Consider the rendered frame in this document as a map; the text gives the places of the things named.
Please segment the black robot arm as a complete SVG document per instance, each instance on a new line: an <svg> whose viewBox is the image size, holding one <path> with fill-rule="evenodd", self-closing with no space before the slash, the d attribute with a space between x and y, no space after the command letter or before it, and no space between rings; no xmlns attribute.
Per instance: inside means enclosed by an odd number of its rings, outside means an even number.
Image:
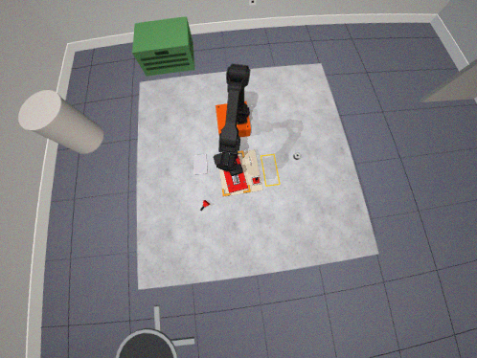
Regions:
<svg viewBox="0 0 477 358"><path fill-rule="evenodd" d="M240 137L237 124L247 123L246 118L250 115L250 109L244 102L244 88L248 85L250 72L249 65L231 64L227 68L226 120L219 134L218 144L218 152L222 153L214 155L216 167L225 171L233 170L235 154L238 155Z"/></svg>

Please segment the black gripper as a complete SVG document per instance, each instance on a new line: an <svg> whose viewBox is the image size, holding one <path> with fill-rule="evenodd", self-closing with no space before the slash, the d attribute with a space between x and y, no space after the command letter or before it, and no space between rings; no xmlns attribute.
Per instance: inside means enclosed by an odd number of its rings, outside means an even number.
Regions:
<svg viewBox="0 0 477 358"><path fill-rule="evenodd" d="M238 154L239 155L239 154ZM235 175L238 175L238 174L241 174L243 173L243 169L242 169L242 166L241 164L238 164L237 163L237 158L238 158L238 155L235 154L236 158L235 158L235 163L234 163L234 167L233 167L233 170L232 171L229 171L231 176L235 176Z"/></svg>

